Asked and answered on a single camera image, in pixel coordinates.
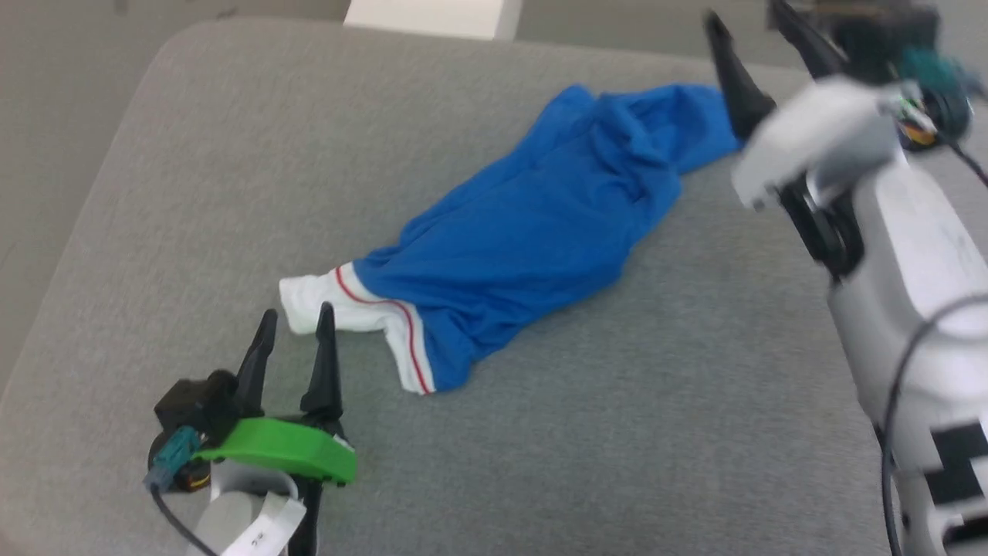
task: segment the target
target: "white label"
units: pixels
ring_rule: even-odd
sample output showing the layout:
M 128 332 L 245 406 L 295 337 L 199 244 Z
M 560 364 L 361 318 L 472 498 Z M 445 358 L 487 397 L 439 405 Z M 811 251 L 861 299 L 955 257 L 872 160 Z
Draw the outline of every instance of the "white label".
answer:
M 257 519 L 226 547 L 222 556 L 278 556 L 303 517 L 305 506 L 301 502 L 268 493 Z

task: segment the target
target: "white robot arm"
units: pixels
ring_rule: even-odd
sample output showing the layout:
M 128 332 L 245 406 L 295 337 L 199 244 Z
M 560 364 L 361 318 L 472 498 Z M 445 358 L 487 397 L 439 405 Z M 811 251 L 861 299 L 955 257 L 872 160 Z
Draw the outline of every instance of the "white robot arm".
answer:
M 770 6 L 790 18 L 786 38 L 812 57 L 817 46 L 807 43 L 819 36 L 795 30 L 784 2 Z M 937 182 L 907 160 L 901 127 L 908 120 L 919 135 L 936 134 L 945 124 L 936 119 L 949 116 L 947 126 L 964 128 L 966 99 L 964 113 L 945 115 L 947 104 L 929 118 L 917 107 L 936 111 L 915 83 L 864 83 L 843 67 L 827 75 L 818 56 L 807 59 L 817 80 L 776 109 L 715 15 L 706 30 L 735 131 L 748 139 L 732 175 L 741 202 L 782 205 L 830 273 L 834 325 L 882 443 L 892 553 L 988 554 L 979 479 L 988 485 L 988 264 Z

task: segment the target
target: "blue cloth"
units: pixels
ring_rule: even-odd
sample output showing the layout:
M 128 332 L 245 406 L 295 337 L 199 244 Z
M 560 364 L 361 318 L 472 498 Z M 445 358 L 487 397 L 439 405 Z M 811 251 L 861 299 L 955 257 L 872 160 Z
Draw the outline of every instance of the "blue cloth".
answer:
M 438 391 L 526 324 L 614 283 L 680 195 L 680 174 L 739 147 L 721 94 L 672 85 L 595 99 L 572 86 L 513 152 L 354 261 L 417 308 Z

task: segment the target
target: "black cable wire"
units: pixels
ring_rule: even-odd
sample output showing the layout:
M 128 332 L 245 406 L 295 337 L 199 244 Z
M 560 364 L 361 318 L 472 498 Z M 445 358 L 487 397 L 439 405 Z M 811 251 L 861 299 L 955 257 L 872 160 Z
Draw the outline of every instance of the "black cable wire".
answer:
M 985 184 L 985 187 L 988 187 L 988 174 L 985 174 L 984 168 L 981 167 L 981 164 L 979 164 L 977 160 L 968 154 L 967 151 L 960 146 L 960 143 L 958 143 L 956 139 L 944 137 L 944 141 L 947 143 L 947 146 L 950 147 L 950 150 L 957 155 L 957 158 L 960 158 L 964 164 L 967 164 L 967 167 L 978 176 L 981 183 Z
M 165 516 L 165 519 L 167 519 L 168 522 L 175 527 L 175 530 L 178 531 L 179 534 L 182 535 L 187 541 L 189 541 L 190 544 L 198 548 L 200 552 L 205 554 L 205 556 L 218 556 L 214 550 L 206 546 L 202 539 L 198 538 L 195 533 L 191 532 L 184 523 L 175 517 L 172 511 L 168 509 L 168 506 L 165 505 L 165 501 L 161 498 L 161 492 L 157 487 L 151 487 L 151 498 L 154 499 L 154 504 L 158 506 L 159 510 L 161 510 L 161 514 Z
M 915 355 L 920 342 L 937 329 L 937 326 L 944 319 L 962 309 L 976 305 L 988 305 L 988 294 L 961 298 L 938 309 L 929 319 L 920 324 L 920 327 L 910 336 L 909 341 L 906 342 L 906 348 L 902 352 L 902 358 L 899 359 L 899 365 L 895 369 L 892 386 L 888 391 L 888 403 L 885 406 L 885 419 L 882 422 L 884 431 L 881 441 L 881 507 L 885 514 L 885 533 L 888 535 L 888 546 L 892 551 L 892 556 L 902 556 L 902 547 L 899 545 L 899 530 L 895 523 L 895 508 L 892 507 L 892 431 L 895 429 L 893 419 L 895 418 L 895 410 L 899 407 L 902 382 L 906 376 L 906 370 L 909 368 L 909 362 Z

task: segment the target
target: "red stripe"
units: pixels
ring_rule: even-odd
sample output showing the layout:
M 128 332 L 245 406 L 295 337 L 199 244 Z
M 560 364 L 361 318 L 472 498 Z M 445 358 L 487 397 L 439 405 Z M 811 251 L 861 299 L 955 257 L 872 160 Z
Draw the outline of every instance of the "red stripe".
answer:
M 336 267 L 336 282 L 340 285 L 340 289 L 343 293 L 350 296 L 350 299 L 358 303 L 366 303 L 368 305 L 377 305 L 381 303 L 391 304 L 401 310 L 405 314 L 405 320 L 408 321 L 408 352 L 412 354 L 412 364 L 415 366 L 415 374 L 419 377 L 419 384 L 422 386 L 422 392 L 430 394 L 429 388 L 426 386 L 426 379 L 422 375 L 422 368 L 419 366 L 419 359 L 415 356 L 415 324 L 412 321 L 412 314 L 405 309 L 405 306 L 401 305 L 396 301 L 384 300 L 384 301 L 368 301 L 366 299 L 361 299 L 354 295 L 353 292 L 347 288 L 347 285 L 343 283 L 343 274 L 340 272 L 340 267 Z

